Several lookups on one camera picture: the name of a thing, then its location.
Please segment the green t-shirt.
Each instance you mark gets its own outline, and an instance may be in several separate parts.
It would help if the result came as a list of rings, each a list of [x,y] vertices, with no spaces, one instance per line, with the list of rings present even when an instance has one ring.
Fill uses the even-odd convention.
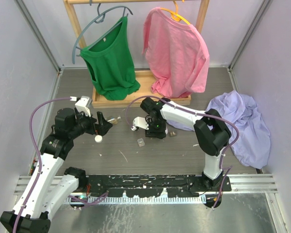
[[[103,39],[80,51],[96,91],[107,100],[124,100],[139,90],[127,39],[128,18],[122,17]]]

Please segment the clear bottle of yellow capsules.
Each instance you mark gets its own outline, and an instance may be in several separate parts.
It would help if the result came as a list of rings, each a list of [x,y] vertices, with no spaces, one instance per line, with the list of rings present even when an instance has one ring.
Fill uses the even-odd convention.
[[[122,121],[122,118],[121,118],[121,116],[116,116],[116,117],[111,116],[111,117],[107,118],[107,121],[113,125],[116,125]]]

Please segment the brown Thur pill box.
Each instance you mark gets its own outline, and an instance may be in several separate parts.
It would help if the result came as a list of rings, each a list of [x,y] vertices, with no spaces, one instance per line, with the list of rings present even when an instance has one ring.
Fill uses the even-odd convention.
[[[174,137],[174,136],[176,136],[176,135],[177,135],[176,132],[170,132],[170,136],[171,136],[171,137]]]

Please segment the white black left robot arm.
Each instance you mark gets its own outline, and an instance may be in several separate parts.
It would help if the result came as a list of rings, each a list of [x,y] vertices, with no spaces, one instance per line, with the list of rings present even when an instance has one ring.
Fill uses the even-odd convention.
[[[47,233],[59,207],[73,192],[83,192],[88,179],[85,170],[69,167],[55,188],[50,190],[53,179],[74,146],[74,139],[87,133],[96,141],[112,127],[102,112],[97,117],[86,115],[76,108],[57,112],[52,132],[40,149],[40,161],[17,204],[12,211],[4,211],[1,224],[10,233]]]

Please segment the aluminium frame rail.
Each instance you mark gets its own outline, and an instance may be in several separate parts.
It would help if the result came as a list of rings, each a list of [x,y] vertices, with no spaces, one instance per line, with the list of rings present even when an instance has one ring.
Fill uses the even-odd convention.
[[[271,174],[230,174],[231,193],[278,193],[277,186]],[[14,195],[21,195],[30,181],[31,176],[20,176]],[[49,190],[52,190],[62,176],[55,176]]]

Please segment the wooden clothes rack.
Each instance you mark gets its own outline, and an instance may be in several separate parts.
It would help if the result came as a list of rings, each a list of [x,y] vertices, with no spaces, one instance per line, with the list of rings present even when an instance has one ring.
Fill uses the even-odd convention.
[[[131,3],[131,2],[159,2],[159,1],[171,1],[171,0],[124,0],[125,3]],[[201,33],[206,13],[208,10],[210,0],[201,0],[199,9],[198,9],[198,15],[196,19],[195,27],[198,30],[199,33]],[[92,93],[92,99],[93,99],[93,106],[97,108],[121,108],[126,107],[131,101],[133,101],[136,98],[139,98],[141,96],[148,96],[152,95],[150,91],[150,87],[152,83],[155,80],[155,77],[151,70],[149,69],[137,69],[135,71],[136,80],[140,83],[141,87],[137,92],[132,93],[131,95],[128,95],[124,100],[119,101],[109,101],[104,96],[100,95],[96,89],[93,89]],[[176,103],[189,105],[191,103],[191,95],[189,95],[186,98],[176,98],[172,99]]]

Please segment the pink t-shirt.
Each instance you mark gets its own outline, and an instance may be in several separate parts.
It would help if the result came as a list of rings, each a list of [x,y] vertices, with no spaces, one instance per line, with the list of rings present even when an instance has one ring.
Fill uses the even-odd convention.
[[[145,19],[143,38],[143,54],[156,79],[152,93],[186,98],[205,91],[210,55],[194,25],[176,22],[156,7]]]

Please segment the white pill bottle cap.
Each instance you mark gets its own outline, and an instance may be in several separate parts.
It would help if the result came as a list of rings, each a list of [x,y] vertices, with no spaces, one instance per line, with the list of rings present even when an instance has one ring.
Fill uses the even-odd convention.
[[[102,137],[101,135],[96,135],[96,136],[95,136],[95,142],[96,142],[96,143],[101,143],[102,140],[103,140],[103,137]]]

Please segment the yellow clothes hanger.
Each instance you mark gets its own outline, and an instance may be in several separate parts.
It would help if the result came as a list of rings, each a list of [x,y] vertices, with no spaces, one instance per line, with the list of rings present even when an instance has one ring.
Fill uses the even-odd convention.
[[[181,16],[181,15],[178,13],[178,4],[177,4],[177,2],[176,2],[175,0],[173,1],[173,4],[174,4],[174,6],[175,6],[175,10],[174,10],[174,11],[173,11],[173,10],[170,10],[170,9],[167,9],[167,8],[163,8],[163,7],[161,7],[160,9],[161,9],[162,11],[165,11],[165,12],[170,13],[170,15],[171,15],[171,19],[173,19],[174,21],[176,21],[176,22],[183,21],[183,22],[186,23],[187,25],[190,25],[191,23],[190,23],[187,19],[185,19],[183,16]]]

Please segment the grey-blue clothes hanger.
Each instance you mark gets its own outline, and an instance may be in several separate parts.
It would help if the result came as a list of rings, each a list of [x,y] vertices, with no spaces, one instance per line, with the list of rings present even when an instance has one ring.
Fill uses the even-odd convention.
[[[71,49],[71,64],[79,62],[80,51],[106,34],[117,21],[125,16],[132,18],[136,13],[124,1],[114,0],[65,0],[64,5],[76,40]],[[84,12],[87,24],[82,27],[75,6],[95,7],[95,11]]]

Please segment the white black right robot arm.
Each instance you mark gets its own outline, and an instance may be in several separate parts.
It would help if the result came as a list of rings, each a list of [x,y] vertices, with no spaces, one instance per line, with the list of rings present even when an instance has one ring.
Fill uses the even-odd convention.
[[[131,129],[145,129],[146,137],[164,139],[168,121],[182,124],[195,132],[199,146],[205,153],[203,186],[208,191],[216,190],[223,179],[221,156],[231,138],[231,132],[220,114],[214,109],[204,112],[182,107],[166,98],[154,101],[146,97],[140,107],[147,116],[135,118]]]

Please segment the lavender crumpled cloth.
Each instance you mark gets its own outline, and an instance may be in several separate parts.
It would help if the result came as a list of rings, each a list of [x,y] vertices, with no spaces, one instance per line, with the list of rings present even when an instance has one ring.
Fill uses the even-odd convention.
[[[233,90],[213,98],[206,110],[215,109],[220,116],[239,130],[238,140],[231,146],[236,158],[244,166],[261,169],[267,165],[271,148],[271,134],[262,119],[255,100]]]

